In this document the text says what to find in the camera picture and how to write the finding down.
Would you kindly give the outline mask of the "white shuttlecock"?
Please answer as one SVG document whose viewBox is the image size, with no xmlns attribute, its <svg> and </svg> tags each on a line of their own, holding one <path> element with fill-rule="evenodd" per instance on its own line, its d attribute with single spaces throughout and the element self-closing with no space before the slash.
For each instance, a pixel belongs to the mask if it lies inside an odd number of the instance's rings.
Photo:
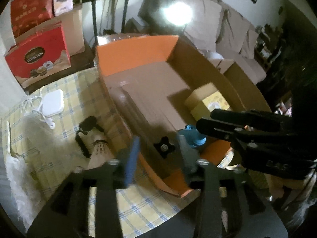
<svg viewBox="0 0 317 238">
<path fill-rule="evenodd" d="M 108 147 L 108 142 L 105 140 L 97 140 L 94 142 L 94 149 L 90 156 L 87 170 L 99 168 L 113 158 L 114 156 L 111 149 Z"/>
</svg>

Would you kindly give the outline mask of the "yellow sponge pack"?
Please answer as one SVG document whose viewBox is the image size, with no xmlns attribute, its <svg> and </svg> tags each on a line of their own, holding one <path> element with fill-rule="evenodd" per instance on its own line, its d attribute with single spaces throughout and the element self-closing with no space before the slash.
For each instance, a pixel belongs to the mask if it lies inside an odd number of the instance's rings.
<svg viewBox="0 0 317 238">
<path fill-rule="evenodd" d="M 214 109 L 231 110 L 229 103 L 211 82 L 195 89 L 184 104 L 196 121 L 210 119 Z"/>
</svg>

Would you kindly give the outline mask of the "yellow checkered tablecloth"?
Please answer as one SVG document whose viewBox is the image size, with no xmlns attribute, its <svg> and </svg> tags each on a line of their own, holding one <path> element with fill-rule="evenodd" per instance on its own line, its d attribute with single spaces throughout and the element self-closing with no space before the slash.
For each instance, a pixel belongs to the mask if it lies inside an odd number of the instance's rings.
<svg viewBox="0 0 317 238">
<path fill-rule="evenodd" d="M 41 112 L 42 98 L 57 89 L 64 93 L 64 109 L 59 114 L 45 117 Z M 130 146 L 134 137 L 116 110 L 96 68 L 80 71 L 48 84 L 34 95 L 27 96 L 20 105 L 13 107 L 4 116 L 1 121 L 4 164 L 9 147 L 13 153 L 23 156 L 35 153 L 21 130 L 21 121 L 29 114 L 35 114 L 40 119 L 51 119 L 55 123 L 58 136 L 72 146 L 80 163 L 71 173 L 87 170 L 95 141 L 107 141 L 115 159 L 122 149 Z M 126 189 L 116 190 L 122 237 L 141 237 L 165 224 L 171 225 L 171 230 L 167 231 L 168 237 L 191 237 L 193 232 L 189 229 L 190 225 L 184 220 L 176 224 L 176 220 L 180 219 L 185 210 L 197 204 L 199 192 L 190 189 L 159 189 L 150 179 L 150 172 L 144 165 L 143 151 L 140 141 L 137 168 L 132 182 Z M 96 237 L 96 194 L 97 189 L 91 187 L 88 203 L 89 237 Z"/>
</svg>

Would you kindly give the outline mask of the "beige sofa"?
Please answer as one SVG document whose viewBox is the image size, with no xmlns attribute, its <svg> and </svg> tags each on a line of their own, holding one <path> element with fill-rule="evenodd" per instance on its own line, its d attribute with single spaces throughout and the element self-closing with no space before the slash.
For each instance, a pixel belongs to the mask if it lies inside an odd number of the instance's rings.
<svg viewBox="0 0 317 238">
<path fill-rule="evenodd" d="M 162 9 L 175 2 L 184 2 L 193 9 L 193 19 L 185 26 L 175 26 L 163 15 Z M 253 84 L 266 77 L 254 58 L 258 38 L 254 25 L 222 0 L 143 0 L 139 16 L 150 33 L 179 35 L 217 63 L 233 60 Z"/>
</svg>

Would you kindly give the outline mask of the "plastic bag of items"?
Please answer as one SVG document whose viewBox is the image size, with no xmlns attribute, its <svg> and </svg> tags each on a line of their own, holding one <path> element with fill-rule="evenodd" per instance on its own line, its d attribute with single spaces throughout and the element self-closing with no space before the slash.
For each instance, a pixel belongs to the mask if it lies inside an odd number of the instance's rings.
<svg viewBox="0 0 317 238">
<path fill-rule="evenodd" d="M 111 35 L 104 35 L 104 36 L 98 36 L 97 41 L 98 45 L 106 45 L 111 42 L 124 40 L 124 39 L 130 39 L 130 38 L 138 38 L 140 36 L 146 36 L 146 34 L 142 33 L 118 33 L 118 34 L 111 34 Z"/>
</svg>

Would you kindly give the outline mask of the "bright video light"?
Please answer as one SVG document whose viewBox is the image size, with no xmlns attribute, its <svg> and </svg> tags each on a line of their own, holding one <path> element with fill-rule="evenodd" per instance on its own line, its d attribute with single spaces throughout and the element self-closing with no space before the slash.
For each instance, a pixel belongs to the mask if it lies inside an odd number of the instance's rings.
<svg viewBox="0 0 317 238">
<path fill-rule="evenodd" d="M 193 19 L 193 9 L 184 2 L 171 3 L 162 12 L 166 20 L 175 26 L 185 26 Z"/>
</svg>

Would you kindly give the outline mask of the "red collection gift box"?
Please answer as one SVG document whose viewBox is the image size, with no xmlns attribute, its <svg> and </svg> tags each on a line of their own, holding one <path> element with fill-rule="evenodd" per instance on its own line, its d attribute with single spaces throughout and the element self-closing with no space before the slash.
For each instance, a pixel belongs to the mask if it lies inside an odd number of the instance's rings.
<svg viewBox="0 0 317 238">
<path fill-rule="evenodd" d="M 5 60 L 25 90 L 32 84 L 71 67 L 61 23 L 27 37 L 10 48 Z"/>
</svg>

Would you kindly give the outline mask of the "white square charger box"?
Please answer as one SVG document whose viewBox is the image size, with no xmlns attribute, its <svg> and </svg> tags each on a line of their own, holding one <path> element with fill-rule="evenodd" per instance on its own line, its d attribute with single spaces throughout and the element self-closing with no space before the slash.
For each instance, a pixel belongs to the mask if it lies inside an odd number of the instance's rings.
<svg viewBox="0 0 317 238">
<path fill-rule="evenodd" d="M 61 89 L 49 92 L 42 98 L 41 112 L 45 117 L 59 114 L 64 109 L 64 93 Z"/>
</svg>

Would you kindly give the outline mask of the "red patterned gift bag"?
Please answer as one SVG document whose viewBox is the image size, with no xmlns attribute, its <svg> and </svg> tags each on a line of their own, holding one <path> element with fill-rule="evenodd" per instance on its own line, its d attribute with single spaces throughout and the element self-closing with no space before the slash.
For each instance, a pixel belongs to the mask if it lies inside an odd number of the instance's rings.
<svg viewBox="0 0 317 238">
<path fill-rule="evenodd" d="M 13 0 L 10 9 L 15 38 L 54 18 L 53 0 Z"/>
</svg>

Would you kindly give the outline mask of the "blue collapsible funnel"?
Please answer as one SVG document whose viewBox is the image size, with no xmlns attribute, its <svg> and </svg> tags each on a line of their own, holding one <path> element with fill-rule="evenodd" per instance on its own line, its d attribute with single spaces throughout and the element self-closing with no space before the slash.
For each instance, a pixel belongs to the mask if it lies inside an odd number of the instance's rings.
<svg viewBox="0 0 317 238">
<path fill-rule="evenodd" d="M 178 131 L 178 134 L 184 136 L 191 148 L 199 148 L 205 144 L 207 136 L 198 132 L 194 125 L 186 125 Z"/>
</svg>

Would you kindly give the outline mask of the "orange cardboard box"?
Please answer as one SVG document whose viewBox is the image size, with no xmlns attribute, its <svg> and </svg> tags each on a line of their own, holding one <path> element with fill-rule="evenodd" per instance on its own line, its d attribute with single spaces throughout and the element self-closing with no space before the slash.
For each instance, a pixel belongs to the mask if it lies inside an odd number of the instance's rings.
<svg viewBox="0 0 317 238">
<path fill-rule="evenodd" d="M 218 91 L 233 111 L 270 111 L 261 92 L 238 64 L 221 73 L 178 36 L 138 36 L 98 46 L 98 69 L 107 92 L 130 130 L 157 143 L 195 124 L 199 100 Z"/>
</svg>

